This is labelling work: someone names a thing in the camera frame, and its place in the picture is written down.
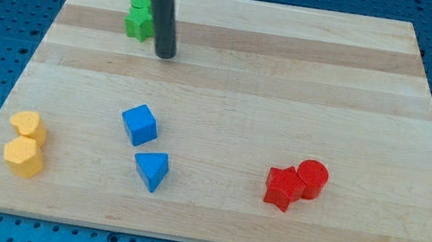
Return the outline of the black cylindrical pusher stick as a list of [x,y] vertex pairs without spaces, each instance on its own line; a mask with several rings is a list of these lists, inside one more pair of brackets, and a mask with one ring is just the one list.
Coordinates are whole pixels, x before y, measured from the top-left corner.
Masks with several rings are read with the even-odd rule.
[[159,58],[176,56],[176,14],[174,0],[151,0],[153,17],[154,49]]

